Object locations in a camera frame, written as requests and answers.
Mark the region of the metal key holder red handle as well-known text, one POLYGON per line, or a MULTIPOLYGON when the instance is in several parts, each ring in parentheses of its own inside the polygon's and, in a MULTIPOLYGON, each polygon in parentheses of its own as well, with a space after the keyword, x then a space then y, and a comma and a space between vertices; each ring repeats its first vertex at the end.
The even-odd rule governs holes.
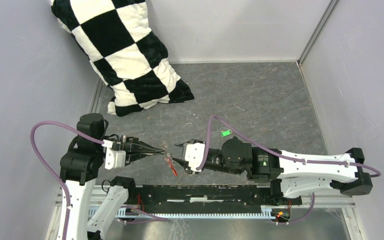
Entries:
POLYGON ((171 169, 173 175, 175 177, 177 177, 178 173, 177 173, 177 171, 175 169, 175 166, 173 164, 173 161, 172 161, 172 154, 169 152, 168 145, 167 145, 167 143, 165 141, 161 142, 161 148, 163 149, 163 159, 164 159, 164 161, 167 163, 167 165, 171 169))

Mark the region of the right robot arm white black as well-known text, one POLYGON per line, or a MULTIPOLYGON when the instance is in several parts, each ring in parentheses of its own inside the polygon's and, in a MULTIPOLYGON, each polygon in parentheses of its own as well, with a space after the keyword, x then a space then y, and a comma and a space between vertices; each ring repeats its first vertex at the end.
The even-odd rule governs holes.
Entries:
POLYGON ((368 195, 372 177, 364 172, 362 149, 353 147, 339 155, 298 154, 276 148, 262 149, 234 136, 220 149, 191 139, 181 143, 182 157, 175 158, 188 174, 204 170, 241 175, 248 181, 269 184, 269 199, 282 204, 287 199, 320 190, 338 190, 346 196, 368 195))

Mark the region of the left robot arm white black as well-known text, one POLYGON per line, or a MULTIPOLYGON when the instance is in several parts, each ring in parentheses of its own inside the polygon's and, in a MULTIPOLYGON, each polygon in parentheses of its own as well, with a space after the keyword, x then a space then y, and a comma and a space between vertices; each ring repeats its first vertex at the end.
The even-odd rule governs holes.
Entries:
POLYGON ((67 209, 60 216, 58 240, 103 240, 120 210, 125 211, 125 217, 118 219, 124 225, 138 224, 136 218, 146 215, 141 200, 137 207, 131 204, 140 198, 134 179, 116 176, 110 181, 103 203, 93 216, 89 216, 92 193, 102 165, 112 170, 148 156, 164 154, 163 149, 137 137, 107 135, 108 126, 102 114, 82 115, 76 125, 80 133, 60 160, 62 203, 67 209))

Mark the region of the small green object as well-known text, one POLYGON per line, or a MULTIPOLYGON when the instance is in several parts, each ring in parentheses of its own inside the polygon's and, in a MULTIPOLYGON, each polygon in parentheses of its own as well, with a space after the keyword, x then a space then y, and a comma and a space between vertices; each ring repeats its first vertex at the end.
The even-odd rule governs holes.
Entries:
POLYGON ((224 137, 227 137, 227 136, 231 135, 232 133, 233 133, 233 131, 232 131, 231 129, 228 129, 228 130, 224 130, 224 131, 222 131, 222 132, 220 133, 220 136, 221 136, 222 138, 224 138, 224 137))

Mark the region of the black white checkered pillow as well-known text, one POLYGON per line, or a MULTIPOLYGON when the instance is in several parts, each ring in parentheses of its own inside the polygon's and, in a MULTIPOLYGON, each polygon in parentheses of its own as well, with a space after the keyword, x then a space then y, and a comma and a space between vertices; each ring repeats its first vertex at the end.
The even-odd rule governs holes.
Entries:
POLYGON ((195 97, 176 73, 168 49, 152 31, 144 0, 53 0, 51 12, 88 57, 114 96, 110 115, 123 117, 157 104, 195 97))

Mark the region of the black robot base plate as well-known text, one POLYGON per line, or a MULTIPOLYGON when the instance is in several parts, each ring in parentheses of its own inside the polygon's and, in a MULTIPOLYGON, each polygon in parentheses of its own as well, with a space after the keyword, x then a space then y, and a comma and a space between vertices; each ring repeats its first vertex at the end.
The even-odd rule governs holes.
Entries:
POLYGON ((126 201, 150 214, 251 214, 302 203, 264 185, 139 185, 126 201))

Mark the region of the aluminium frame rail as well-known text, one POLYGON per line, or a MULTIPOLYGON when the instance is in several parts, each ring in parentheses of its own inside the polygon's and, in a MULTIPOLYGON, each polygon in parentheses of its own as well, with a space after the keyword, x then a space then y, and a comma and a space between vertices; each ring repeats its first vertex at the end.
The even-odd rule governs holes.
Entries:
MULTIPOLYGON (((275 215, 279 212, 286 210, 288 207, 295 209, 308 210, 310 207, 314 209, 325 209, 331 211, 333 209, 342 208, 355 208, 354 200, 351 197, 345 196, 316 196, 312 198, 311 195, 301 197, 301 205, 287 205, 287 206, 261 206, 259 213, 154 213, 152 215, 161 218, 174 218, 174 219, 274 219, 275 215)), ((133 207, 140 207, 144 211, 144 207, 140 204, 131 205, 133 207)))

